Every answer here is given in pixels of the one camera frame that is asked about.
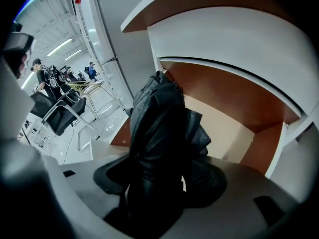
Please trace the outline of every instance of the wooden panel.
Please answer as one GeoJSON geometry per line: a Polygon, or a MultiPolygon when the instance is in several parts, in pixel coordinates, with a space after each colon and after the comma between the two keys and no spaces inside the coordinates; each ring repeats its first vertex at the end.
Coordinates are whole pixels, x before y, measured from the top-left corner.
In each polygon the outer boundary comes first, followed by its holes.
{"type": "Polygon", "coordinates": [[[143,0],[121,26],[123,32],[146,30],[165,18],[198,8],[235,6],[256,9],[294,23],[276,0],[143,0]]]}
{"type": "Polygon", "coordinates": [[[162,64],[186,95],[229,115],[254,133],[299,118],[274,94],[233,73],[198,64],[162,64]]]}
{"type": "Polygon", "coordinates": [[[110,145],[130,147],[130,144],[131,144],[130,122],[131,122],[130,118],[128,118],[124,122],[120,130],[117,132],[117,134],[111,141],[110,145]]]}
{"type": "Polygon", "coordinates": [[[280,123],[255,134],[240,164],[266,174],[276,153],[282,128],[283,124],[280,123]]]}
{"type": "Polygon", "coordinates": [[[256,76],[244,72],[243,70],[220,64],[213,61],[207,61],[207,60],[198,60],[198,59],[192,59],[192,58],[176,58],[176,57],[166,57],[160,59],[161,62],[180,62],[180,63],[189,63],[189,64],[196,64],[196,65],[202,65],[202,66],[208,66],[212,68],[217,68],[219,70],[223,70],[235,75],[238,75],[240,77],[243,77],[253,83],[256,83],[260,87],[264,88],[265,90],[269,91],[270,93],[274,94],[276,97],[278,97],[281,101],[283,101],[289,108],[292,109],[292,111],[301,118],[302,112],[299,107],[296,106],[286,95],[284,95],[281,91],[274,88],[273,86],[269,85],[269,83],[265,82],[265,80],[262,80],[260,78],[257,78],[256,76]]]}

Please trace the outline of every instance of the brown wood surface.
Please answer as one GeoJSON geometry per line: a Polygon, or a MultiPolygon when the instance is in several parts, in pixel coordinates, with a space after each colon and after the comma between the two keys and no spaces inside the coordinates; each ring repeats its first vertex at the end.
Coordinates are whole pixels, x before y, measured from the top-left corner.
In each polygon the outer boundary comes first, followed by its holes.
{"type": "Polygon", "coordinates": [[[254,133],[299,119],[274,94],[241,76],[197,64],[162,62],[162,65],[186,95],[227,114],[254,133]]]}
{"type": "Polygon", "coordinates": [[[280,123],[255,134],[240,164],[265,174],[275,155],[282,127],[283,124],[280,123]]]}
{"type": "Polygon", "coordinates": [[[130,132],[131,119],[128,118],[123,126],[120,128],[110,145],[130,147],[131,144],[131,132],[130,132]]]}
{"type": "Polygon", "coordinates": [[[144,8],[123,30],[132,32],[146,30],[165,18],[181,12],[214,6],[234,6],[264,11],[295,23],[276,0],[155,0],[144,8]]]}

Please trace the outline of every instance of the cable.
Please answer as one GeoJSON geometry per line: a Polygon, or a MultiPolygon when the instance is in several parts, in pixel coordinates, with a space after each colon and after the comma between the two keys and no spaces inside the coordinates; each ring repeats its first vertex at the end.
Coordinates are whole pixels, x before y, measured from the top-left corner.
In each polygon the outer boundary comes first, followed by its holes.
{"type": "Polygon", "coordinates": [[[72,138],[73,138],[73,135],[74,135],[74,127],[73,127],[73,126],[72,126],[72,129],[73,129],[73,132],[72,132],[71,140],[69,141],[69,145],[68,145],[68,147],[67,147],[67,149],[66,149],[66,153],[65,153],[65,156],[64,156],[63,165],[64,165],[64,163],[65,163],[65,158],[66,158],[66,155],[68,154],[68,150],[69,150],[69,147],[70,147],[70,143],[71,143],[72,138]]]}
{"type": "Polygon", "coordinates": [[[24,132],[23,127],[22,127],[21,129],[22,129],[22,132],[23,132],[23,134],[24,134],[24,136],[25,136],[25,139],[26,139],[26,140],[28,141],[28,143],[31,145],[31,143],[30,143],[30,141],[29,141],[28,137],[26,136],[26,134],[25,134],[25,132],[24,132]]]}

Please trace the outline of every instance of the white shelf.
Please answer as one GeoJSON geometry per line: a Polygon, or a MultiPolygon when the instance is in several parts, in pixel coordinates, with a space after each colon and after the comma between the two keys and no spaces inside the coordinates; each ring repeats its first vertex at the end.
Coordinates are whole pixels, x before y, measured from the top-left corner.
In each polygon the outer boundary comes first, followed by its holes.
{"type": "Polygon", "coordinates": [[[285,139],[285,145],[296,139],[306,128],[312,123],[316,122],[319,118],[319,104],[316,105],[314,110],[309,114],[302,114],[301,118],[290,124],[287,129],[287,136],[285,139]]]}
{"type": "Polygon", "coordinates": [[[133,10],[132,12],[127,16],[127,18],[123,21],[121,24],[121,31],[123,31],[127,25],[147,6],[149,6],[152,2],[155,0],[142,0],[133,10]]]}
{"type": "Polygon", "coordinates": [[[317,58],[308,37],[271,14],[238,7],[183,12],[148,28],[157,57],[218,61],[282,90],[309,114],[319,101],[317,58]]]}

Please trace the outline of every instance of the man in black shirt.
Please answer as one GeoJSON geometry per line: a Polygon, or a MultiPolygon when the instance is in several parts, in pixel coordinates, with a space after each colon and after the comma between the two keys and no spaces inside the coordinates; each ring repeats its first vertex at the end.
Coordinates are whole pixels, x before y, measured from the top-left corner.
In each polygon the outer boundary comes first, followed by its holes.
{"type": "Polygon", "coordinates": [[[49,82],[49,68],[47,66],[42,65],[41,60],[36,58],[32,63],[33,67],[31,68],[32,72],[36,73],[36,76],[39,81],[39,87],[36,88],[36,91],[45,90],[48,94],[49,98],[53,100],[58,100],[62,94],[60,92],[60,88],[52,88],[49,82]]]}
{"type": "Polygon", "coordinates": [[[68,67],[67,76],[69,77],[71,82],[78,82],[79,80],[73,75],[73,72],[71,70],[71,67],[68,67]]]}

